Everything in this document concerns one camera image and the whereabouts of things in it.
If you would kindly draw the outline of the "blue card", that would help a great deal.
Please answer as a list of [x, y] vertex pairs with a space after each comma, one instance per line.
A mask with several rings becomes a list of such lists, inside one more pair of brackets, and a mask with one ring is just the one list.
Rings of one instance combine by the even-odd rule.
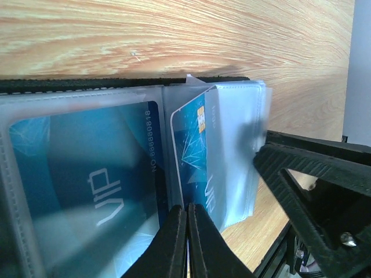
[[205, 92], [194, 97], [170, 116], [170, 130], [177, 179], [183, 203], [201, 204], [213, 217], [217, 211], [216, 194], [208, 174]]
[[160, 226], [158, 106], [14, 122], [10, 140], [47, 277], [121, 277]]

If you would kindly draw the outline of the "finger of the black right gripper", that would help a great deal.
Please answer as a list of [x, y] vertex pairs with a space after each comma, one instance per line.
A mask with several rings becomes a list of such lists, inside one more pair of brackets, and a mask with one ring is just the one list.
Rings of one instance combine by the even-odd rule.
[[326, 277], [370, 273], [370, 148], [268, 131], [253, 164]]

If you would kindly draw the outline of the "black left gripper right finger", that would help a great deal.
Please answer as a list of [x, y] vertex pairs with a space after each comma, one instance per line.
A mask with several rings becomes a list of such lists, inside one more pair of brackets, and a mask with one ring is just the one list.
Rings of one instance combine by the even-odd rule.
[[205, 208], [188, 206], [191, 277], [254, 277], [231, 251]]

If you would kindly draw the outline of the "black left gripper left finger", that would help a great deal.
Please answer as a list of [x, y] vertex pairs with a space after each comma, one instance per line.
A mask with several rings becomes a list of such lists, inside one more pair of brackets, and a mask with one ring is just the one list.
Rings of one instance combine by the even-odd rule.
[[151, 244], [123, 277], [186, 277], [186, 262], [187, 213], [175, 205]]

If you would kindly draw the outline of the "black leather card holder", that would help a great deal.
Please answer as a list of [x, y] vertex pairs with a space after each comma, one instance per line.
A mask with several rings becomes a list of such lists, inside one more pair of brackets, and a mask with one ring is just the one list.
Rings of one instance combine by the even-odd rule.
[[3, 80], [1, 276], [120, 277], [174, 205], [250, 217], [271, 98], [243, 77]]

